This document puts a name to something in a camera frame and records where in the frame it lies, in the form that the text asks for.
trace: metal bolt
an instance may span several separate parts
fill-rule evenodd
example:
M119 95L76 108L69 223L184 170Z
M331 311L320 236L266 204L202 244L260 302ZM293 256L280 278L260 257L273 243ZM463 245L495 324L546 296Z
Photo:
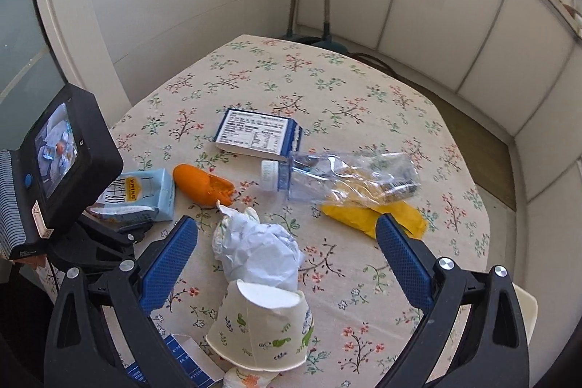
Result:
M74 266L72 268L69 268L69 270L67 271L67 278L71 278L71 280L73 278L76 278L79 276L79 269Z
M497 274L497 276L500 276L500 277L502 277L502 278L503 278L504 276L507 276L507 270L505 269L505 267L504 267L504 266L501 266L501 265L497 265L497 266L495 267L495 273Z
M446 256L438 260L438 264L443 270L452 270L455 267L455 262Z
M124 260L123 262L119 263L119 269L122 272L131 272L136 266L136 262L133 260Z

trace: clear plastic bottle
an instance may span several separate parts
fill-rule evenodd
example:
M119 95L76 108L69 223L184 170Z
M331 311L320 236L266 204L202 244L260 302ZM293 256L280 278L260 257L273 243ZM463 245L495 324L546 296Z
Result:
M413 196L420 180L405 153L292 152L263 160L260 187L292 201L373 208Z

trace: white bottle cap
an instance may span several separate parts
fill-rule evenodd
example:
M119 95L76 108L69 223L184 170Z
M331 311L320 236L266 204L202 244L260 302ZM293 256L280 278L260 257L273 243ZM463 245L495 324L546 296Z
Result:
M261 182L259 188L262 191L278 191L279 162L263 160L261 162Z

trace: table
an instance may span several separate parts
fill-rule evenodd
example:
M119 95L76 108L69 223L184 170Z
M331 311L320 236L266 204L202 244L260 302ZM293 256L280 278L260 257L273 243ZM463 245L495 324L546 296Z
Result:
M437 256L483 271L489 221L467 167L435 106L414 89L358 61L315 47L241 35L167 81L111 130L124 171L191 163L237 187L233 206L253 206L264 221L296 236L306 261L299 289L315 320L307 363L270 384L273 388L374 387L394 363L422 314L412 308L374 240L309 205L277 204L258 189L260 160L217 149L212 139L225 110L237 107L292 117L304 128L310 151L404 151L423 187L410 203L428 221L424 237ZM199 242L164 308L154 311L161 335L204 340L226 290L211 249L221 215L176 194L175 221L196 219ZM157 223L136 254L165 237L173 223ZM55 295L49 272L43 281ZM435 374L447 366L462 332L458 318ZM125 363L133 359L108 320ZM230 365L213 355L224 369Z

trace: white crumpled paper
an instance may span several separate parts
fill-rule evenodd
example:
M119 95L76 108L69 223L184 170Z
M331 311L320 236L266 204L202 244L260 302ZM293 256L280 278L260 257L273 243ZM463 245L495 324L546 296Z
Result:
M304 257L293 236L279 224L261 224L253 208L241 213L217 206L225 217L214 231L212 250L228 282L241 279L297 291Z

